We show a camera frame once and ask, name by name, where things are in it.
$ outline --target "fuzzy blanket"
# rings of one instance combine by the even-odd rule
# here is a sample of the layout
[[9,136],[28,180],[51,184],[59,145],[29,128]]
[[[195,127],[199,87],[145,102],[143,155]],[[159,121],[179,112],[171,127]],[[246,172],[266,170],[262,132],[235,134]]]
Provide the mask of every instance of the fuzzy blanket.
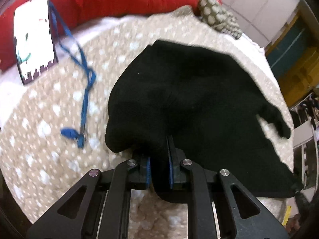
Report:
[[[60,134],[62,127],[79,127],[87,85],[82,70],[71,59],[60,62],[31,85],[0,134],[0,168],[13,197],[31,222],[90,169],[112,169],[130,157],[126,152],[116,155],[105,145],[108,98],[125,68],[157,39],[231,54],[249,72],[264,96],[281,110],[288,126],[293,127],[280,90],[224,35],[201,23],[191,7],[123,23],[83,47],[88,64],[97,73],[89,96],[84,149],[78,149],[76,141]],[[292,169],[292,138],[281,139],[271,124],[262,119],[260,123],[282,162]],[[283,199],[260,201],[277,218],[280,209],[284,209]],[[186,205],[164,202],[152,191],[133,191],[129,237],[151,236],[187,238]]]

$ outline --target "wall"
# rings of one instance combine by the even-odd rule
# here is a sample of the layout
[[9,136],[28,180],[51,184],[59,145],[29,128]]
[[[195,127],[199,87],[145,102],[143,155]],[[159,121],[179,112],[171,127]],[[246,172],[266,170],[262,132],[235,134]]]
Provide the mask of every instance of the wall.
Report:
[[234,13],[243,32],[261,47],[281,30],[299,0],[222,0]]

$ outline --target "lanyard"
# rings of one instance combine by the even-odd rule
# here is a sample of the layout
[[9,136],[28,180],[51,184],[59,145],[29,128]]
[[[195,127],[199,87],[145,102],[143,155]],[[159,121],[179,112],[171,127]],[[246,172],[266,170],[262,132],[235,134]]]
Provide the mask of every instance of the lanyard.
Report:
[[[83,148],[84,147],[84,142],[86,140],[85,138],[85,123],[87,121],[87,106],[88,106],[88,101],[89,101],[89,92],[94,84],[94,81],[96,79],[96,74],[94,72],[94,70],[92,68],[89,68],[87,66],[87,59],[84,55],[84,52],[80,46],[80,44],[76,41],[76,39],[73,37],[73,35],[71,34],[69,28],[66,26],[66,24],[64,23],[62,17],[59,15],[58,11],[55,9],[53,3],[51,1],[49,1],[49,9],[51,11],[51,15],[52,15],[52,21],[53,21],[53,25],[55,28],[55,31],[57,33],[57,37],[58,37],[58,41],[59,44],[61,46],[61,48],[70,55],[70,57],[72,58],[72,60],[78,65],[80,66],[86,73],[87,76],[87,87],[84,89],[84,97],[83,97],[83,104],[82,104],[82,111],[81,111],[81,126],[80,126],[80,132],[77,132],[75,129],[73,128],[62,128],[61,129],[61,135],[65,136],[66,138],[69,139],[76,139],[78,142],[78,148]],[[81,60],[77,60],[77,58],[72,55],[72,53],[70,52],[70,50],[68,48],[66,48],[60,40],[59,34],[58,34],[58,28],[57,28],[57,19],[59,20],[59,22],[61,23],[64,32],[67,36],[69,36],[70,38],[72,38],[75,43],[77,44],[80,54],[81,54]]]

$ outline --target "metal pin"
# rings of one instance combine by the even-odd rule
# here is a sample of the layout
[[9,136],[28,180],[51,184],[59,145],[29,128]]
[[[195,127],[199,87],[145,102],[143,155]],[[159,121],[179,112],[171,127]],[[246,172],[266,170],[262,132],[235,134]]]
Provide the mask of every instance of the metal pin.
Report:
[[91,177],[95,177],[95,176],[98,175],[98,173],[99,173],[99,170],[98,170],[98,169],[92,169],[92,170],[90,170],[89,175],[90,175]]
[[184,159],[183,160],[183,164],[187,165],[187,166],[190,166],[192,164],[192,161],[190,159]]
[[220,171],[222,176],[228,176],[229,175],[229,171],[227,169],[221,169]]
[[136,161],[134,159],[127,160],[127,165],[134,166],[136,164]]

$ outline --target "black gripper frame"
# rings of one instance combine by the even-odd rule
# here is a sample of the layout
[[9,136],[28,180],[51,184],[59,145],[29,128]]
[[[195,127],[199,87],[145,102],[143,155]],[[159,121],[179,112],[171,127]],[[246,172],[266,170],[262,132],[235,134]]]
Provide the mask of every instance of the black gripper frame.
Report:
[[148,156],[92,169],[30,227],[27,239],[126,239],[131,190],[146,190],[149,182]]
[[222,239],[289,238],[282,224],[228,170],[183,164],[185,154],[175,148],[171,136],[167,144],[173,192],[165,200],[188,204],[188,239],[218,238],[212,202]]

